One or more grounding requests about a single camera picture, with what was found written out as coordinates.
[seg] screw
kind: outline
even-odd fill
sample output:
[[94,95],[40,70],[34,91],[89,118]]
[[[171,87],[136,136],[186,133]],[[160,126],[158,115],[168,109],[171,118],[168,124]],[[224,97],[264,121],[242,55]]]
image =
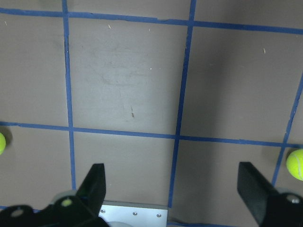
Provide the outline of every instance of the screw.
[[290,201],[293,204],[300,203],[300,199],[297,196],[295,196],[295,195],[289,194],[289,195],[287,195],[286,198],[287,198],[288,201]]

